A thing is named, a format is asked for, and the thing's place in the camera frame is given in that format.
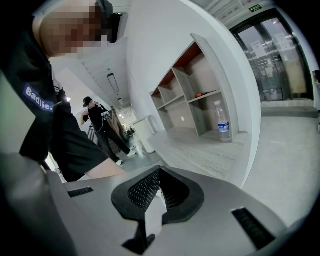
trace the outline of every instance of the water bottle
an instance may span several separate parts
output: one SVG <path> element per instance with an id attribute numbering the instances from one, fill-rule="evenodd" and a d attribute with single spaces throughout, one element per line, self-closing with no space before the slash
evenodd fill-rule
<path id="1" fill-rule="evenodd" d="M 218 100 L 214 103 L 215 105 L 215 115 L 218 121 L 220 140 L 222 142 L 230 142 L 230 127 L 229 122 L 227 120 L 226 112 L 223 110 L 221 106 L 221 101 Z"/>

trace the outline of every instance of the glass door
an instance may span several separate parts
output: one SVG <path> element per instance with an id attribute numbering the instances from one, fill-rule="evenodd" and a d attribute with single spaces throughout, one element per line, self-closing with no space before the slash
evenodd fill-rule
<path id="1" fill-rule="evenodd" d="M 251 64 L 261 101 L 313 99 L 302 51 L 276 11 L 257 15 L 231 32 Z"/>

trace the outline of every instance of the green exit sign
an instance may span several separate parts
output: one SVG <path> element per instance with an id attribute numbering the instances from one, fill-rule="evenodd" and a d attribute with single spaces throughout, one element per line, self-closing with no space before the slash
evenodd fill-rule
<path id="1" fill-rule="evenodd" d="M 259 11 L 260 9 L 262 9 L 262 7 L 261 7 L 259 4 L 257 4 L 257 5 L 255 5 L 255 6 L 249 8 L 249 10 L 250 10 L 252 13 L 254 13 L 254 12 L 256 12 L 256 11 Z"/>

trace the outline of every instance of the linear ceiling lamp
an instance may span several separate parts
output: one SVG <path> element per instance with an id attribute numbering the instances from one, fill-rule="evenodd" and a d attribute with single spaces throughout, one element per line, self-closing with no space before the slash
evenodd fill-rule
<path id="1" fill-rule="evenodd" d="M 115 78 L 114 73 L 108 74 L 107 77 L 108 77 L 109 83 L 110 83 L 113 91 L 114 91 L 115 93 L 118 93 L 120 90 L 119 90 L 119 87 L 118 87 L 118 84 L 117 84 L 117 81 L 116 81 L 116 78 Z"/>

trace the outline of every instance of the blue bottle label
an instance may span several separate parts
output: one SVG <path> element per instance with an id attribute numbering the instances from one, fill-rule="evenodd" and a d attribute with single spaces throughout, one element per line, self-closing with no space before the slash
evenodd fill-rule
<path id="1" fill-rule="evenodd" d="M 230 130 L 229 122 L 226 122 L 226 123 L 223 123 L 223 124 L 219 124 L 218 123 L 218 126 L 219 126 L 219 131 L 222 132 L 222 133 L 229 132 L 229 130 Z"/>

